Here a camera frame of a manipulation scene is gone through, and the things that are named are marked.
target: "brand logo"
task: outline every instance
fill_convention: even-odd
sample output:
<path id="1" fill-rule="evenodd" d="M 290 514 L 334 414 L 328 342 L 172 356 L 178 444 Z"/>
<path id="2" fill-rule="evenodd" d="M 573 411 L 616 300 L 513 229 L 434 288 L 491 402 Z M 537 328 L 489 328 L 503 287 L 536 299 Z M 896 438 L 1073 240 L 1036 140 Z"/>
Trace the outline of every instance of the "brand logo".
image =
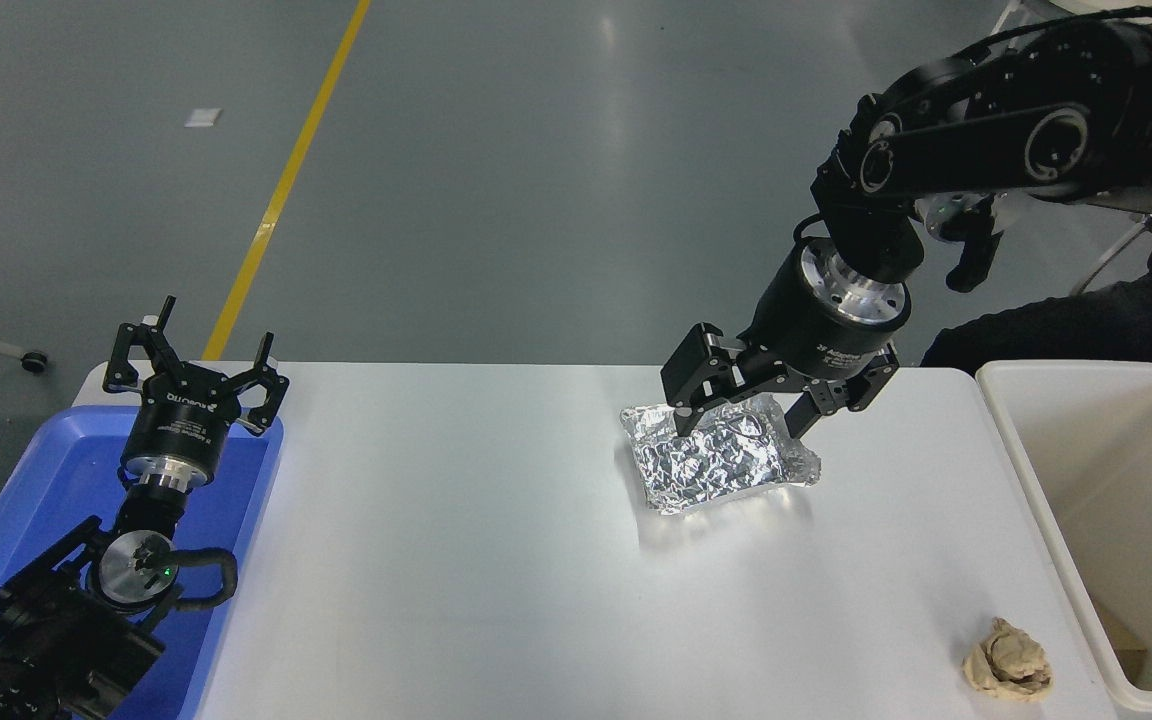
<path id="1" fill-rule="evenodd" d="M 189 400 L 189 397 L 181 397 L 180 395 L 175 395 L 173 392 L 168 393 L 168 400 L 172 402 L 179 402 L 181 406 L 202 407 L 202 409 L 209 411 L 210 414 L 214 414 L 217 410 L 215 402 L 206 404 L 206 402 L 198 402 L 197 400 Z"/>

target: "crumpled paper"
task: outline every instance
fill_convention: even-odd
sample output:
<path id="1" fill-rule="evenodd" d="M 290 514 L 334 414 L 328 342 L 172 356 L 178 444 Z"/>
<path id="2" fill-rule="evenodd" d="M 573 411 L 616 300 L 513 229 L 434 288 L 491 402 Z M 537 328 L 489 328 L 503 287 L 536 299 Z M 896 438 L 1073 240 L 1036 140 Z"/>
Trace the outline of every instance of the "crumpled paper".
<path id="1" fill-rule="evenodd" d="M 1052 689 L 1052 666 L 1041 644 L 1001 617 L 993 619 L 993 632 L 972 646 L 963 675 L 973 689 L 1000 700 L 1038 702 Z"/>

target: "chair wheel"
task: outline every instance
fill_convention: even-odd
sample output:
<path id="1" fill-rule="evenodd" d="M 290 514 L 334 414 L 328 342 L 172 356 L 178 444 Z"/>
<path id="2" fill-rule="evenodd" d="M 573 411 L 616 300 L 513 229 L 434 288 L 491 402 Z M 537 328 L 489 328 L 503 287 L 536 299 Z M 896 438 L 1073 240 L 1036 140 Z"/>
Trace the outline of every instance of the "chair wheel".
<path id="1" fill-rule="evenodd" d="M 25 369 L 28 373 L 40 376 L 41 372 L 47 369 L 47 354 L 31 350 L 20 356 L 20 365 Z"/>

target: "foil package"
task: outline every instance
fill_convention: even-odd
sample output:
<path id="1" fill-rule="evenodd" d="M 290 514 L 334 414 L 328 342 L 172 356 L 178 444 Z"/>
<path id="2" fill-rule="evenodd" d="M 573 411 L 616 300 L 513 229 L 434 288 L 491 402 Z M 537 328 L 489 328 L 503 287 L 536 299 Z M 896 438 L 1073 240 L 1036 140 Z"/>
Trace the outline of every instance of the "foil package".
<path id="1" fill-rule="evenodd" d="M 746 488 L 814 486 L 820 460 L 790 438 L 782 412 L 772 396 L 755 395 L 710 410 L 690 437 L 677 437 L 672 407 L 622 410 L 647 506 L 673 515 Z"/>

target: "person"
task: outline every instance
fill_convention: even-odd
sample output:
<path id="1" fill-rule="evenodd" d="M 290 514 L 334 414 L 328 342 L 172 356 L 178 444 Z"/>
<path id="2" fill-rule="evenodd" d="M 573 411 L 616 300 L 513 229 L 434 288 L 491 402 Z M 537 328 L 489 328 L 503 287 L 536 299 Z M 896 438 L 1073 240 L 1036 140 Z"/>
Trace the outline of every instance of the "person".
<path id="1" fill-rule="evenodd" d="M 988 361 L 1146 361 L 1152 363 L 1152 255 L 1132 282 L 1051 297 L 937 334 L 924 367 L 975 374 Z"/>

